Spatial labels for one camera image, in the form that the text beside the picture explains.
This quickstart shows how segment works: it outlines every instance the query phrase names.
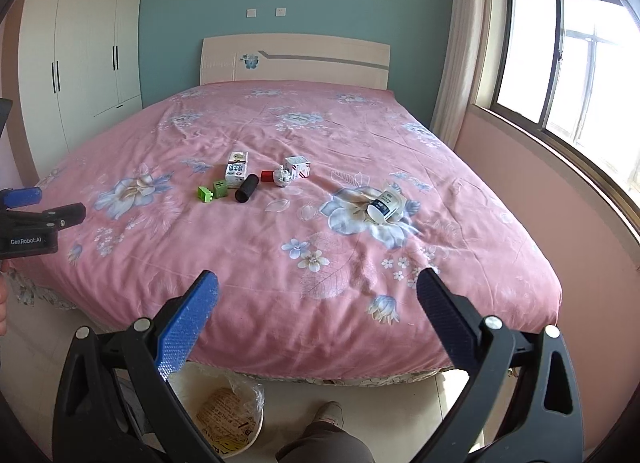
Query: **window frame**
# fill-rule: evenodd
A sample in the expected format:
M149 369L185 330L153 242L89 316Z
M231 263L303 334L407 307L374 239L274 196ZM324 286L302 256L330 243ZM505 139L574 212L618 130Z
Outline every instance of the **window frame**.
M625 6L621 0L599 0L609 3L614 3L619 6ZM635 228L636 233L640 234L640 207L626 193L626 191L615 182L610 175L597 166L593 160L590 160L577 148L575 148L569 142L559 138L553 132L546 129L548 117L551 112L551 103L558 86L558 78L560 72L560 64L562 60L561 52L564 39L564 28L562 22L564 20L564 0L556 0L556 40L554 44L554 53L552 56L552 63L549 74L549 82L547 85L545 101L543 104L542 114L538 122L532 122L520 113L509 109L498 103L498 96L500 94L500 88L502 87L502 81L504 78L504 69L507 63L507 57L509 53L509 44L513 33L513 15L514 15L514 3L513 0L507 0L506 13L504 21L504 39L502 42L502 53L500 56L500 62L497 71L497 77L492 95L492 100L489 109L501 117L514 123L516 126L523 129L533 137L539 139L548 147L561 154L567 159L574 167L580 170L587 178L591 180L595 186L600 189L622 212L623 216L629 223ZM640 161L636 167L636 171L632 177L638 176L638 170L640 169Z

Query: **black cylinder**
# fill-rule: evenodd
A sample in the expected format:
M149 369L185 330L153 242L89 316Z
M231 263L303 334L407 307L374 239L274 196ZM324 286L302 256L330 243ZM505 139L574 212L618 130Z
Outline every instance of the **black cylinder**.
M255 188L258 186L258 182L260 182L260 179L255 174L247 176L246 180L244 180L242 185L236 190L236 200L241 203L249 201L249 198L251 198Z

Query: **shoe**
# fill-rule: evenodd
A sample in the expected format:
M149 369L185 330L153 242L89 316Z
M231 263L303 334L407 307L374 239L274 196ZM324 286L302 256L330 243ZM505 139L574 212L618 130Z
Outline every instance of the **shoe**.
M326 421L341 429L344 426L342 407L337 401L329 401L318 409L314 421Z

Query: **gray pants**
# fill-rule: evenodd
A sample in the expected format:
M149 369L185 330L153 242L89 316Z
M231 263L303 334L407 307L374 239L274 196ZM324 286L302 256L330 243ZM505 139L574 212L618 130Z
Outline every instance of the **gray pants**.
M276 454L278 463L375 463L359 439L326 421L315 421Z

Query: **headboard gray stripe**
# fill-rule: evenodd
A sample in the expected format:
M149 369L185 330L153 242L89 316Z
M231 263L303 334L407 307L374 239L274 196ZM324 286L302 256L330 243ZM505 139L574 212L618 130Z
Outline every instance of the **headboard gray stripe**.
M331 57L312 57L309 55L269 55L264 50L258 50L258 53L264 58L293 58L299 60L317 60L319 62L337 62L339 64L353 64L354 66L366 66L367 68L376 68L389 70L389 66L383 64L374 64L372 62L360 62L357 60L348 60L344 58L331 58Z

